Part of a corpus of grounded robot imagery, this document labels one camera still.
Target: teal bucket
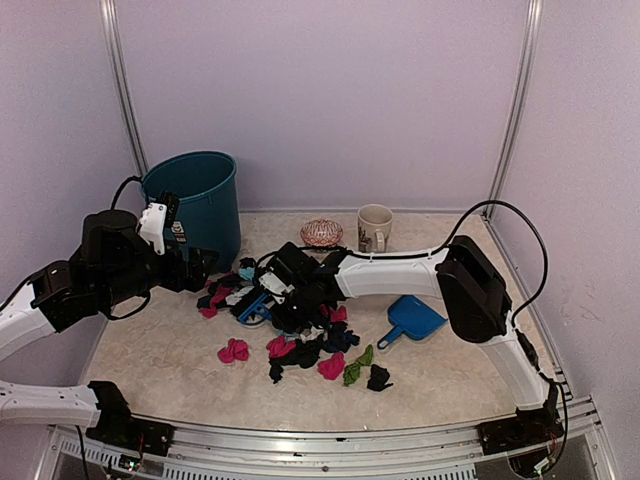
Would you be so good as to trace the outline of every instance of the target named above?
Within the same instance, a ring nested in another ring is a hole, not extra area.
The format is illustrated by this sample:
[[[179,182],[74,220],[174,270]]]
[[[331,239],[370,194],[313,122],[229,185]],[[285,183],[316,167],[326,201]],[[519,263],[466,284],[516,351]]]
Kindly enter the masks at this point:
[[[192,152],[156,165],[142,183],[151,201],[162,191],[180,198],[173,232],[165,238],[188,248],[215,250],[216,270],[228,272],[240,251],[240,217],[236,198],[236,162],[225,153]]]

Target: white wall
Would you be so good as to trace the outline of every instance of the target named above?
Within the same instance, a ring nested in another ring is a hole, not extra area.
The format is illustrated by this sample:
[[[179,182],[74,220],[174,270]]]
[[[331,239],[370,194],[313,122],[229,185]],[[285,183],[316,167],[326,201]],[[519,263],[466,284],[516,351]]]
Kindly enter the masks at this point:
[[[538,304],[629,480],[640,452],[639,181],[640,3],[547,0],[503,198],[547,242],[551,275]],[[535,288],[535,241],[507,213],[497,227]]]
[[[100,22],[97,1],[0,3],[0,299],[68,258],[84,216],[108,208],[133,173]],[[140,206],[135,197],[125,205]],[[0,378],[75,384],[103,322],[29,345],[0,363]],[[29,478],[43,436],[44,427],[0,427],[2,480]]]
[[[241,208],[486,198],[527,1],[119,2],[150,163],[239,161]]]

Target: green cloth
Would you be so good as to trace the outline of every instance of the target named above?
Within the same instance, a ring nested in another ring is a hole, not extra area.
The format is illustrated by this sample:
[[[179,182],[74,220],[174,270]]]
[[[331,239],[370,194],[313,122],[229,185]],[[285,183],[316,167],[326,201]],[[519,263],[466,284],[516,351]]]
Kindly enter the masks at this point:
[[[356,380],[360,378],[360,367],[369,367],[373,363],[373,346],[368,345],[364,353],[360,355],[355,362],[344,367],[344,373],[342,378],[344,379],[344,386],[348,387],[356,383]]]

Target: table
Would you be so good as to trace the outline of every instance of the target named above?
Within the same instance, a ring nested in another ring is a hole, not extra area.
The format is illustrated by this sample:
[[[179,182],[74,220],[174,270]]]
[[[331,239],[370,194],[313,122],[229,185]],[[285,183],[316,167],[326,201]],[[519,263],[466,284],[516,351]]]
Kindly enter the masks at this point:
[[[355,247],[355,213],[245,213],[238,258],[258,258],[289,240],[300,244],[300,227],[320,217],[339,222],[342,243]],[[396,214],[389,251],[440,245],[458,218]],[[471,216],[459,233],[478,243],[505,277],[514,306],[519,305],[520,293],[482,219]],[[421,342],[402,337],[384,353],[375,350],[374,363],[387,368],[394,383],[383,392],[367,390],[366,369],[355,385],[344,387],[341,377],[325,380],[315,367],[285,367],[284,378],[274,385],[265,349],[276,335],[272,326],[247,328],[226,311],[207,320],[196,309],[202,295],[154,289],[142,313],[108,324],[84,381],[115,382],[137,414],[247,429],[387,430],[476,421],[515,410],[506,384],[484,353],[460,340],[448,324]],[[345,303],[350,328],[361,337],[360,346],[345,355],[347,363],[390,330],[386,310],[395,298],[369,296]],[[446,315],[441,301],[422,299]],[[116,314],[132,306],[135,302],[118,306]],[[543,371],[552,374],[531,316],[523,312],[519,321],[538,350]],[[217,358],[231,337],[249,344],[247,362],[224,365]],[[323,352],[321,360],[325,358],[329,354]]]

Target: dustpan handle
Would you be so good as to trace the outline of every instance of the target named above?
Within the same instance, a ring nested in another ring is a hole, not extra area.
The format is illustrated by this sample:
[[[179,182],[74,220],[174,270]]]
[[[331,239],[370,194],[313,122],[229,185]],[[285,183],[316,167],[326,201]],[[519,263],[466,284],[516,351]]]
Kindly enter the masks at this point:
[[[402,335],[402,332],[404,332],[404,330],[397,325],[393,327],[389,333],[387,333],[378,341],[378,350],[384,350],[385,348],[387,348],[389,345],[391,345],[391,342]]]

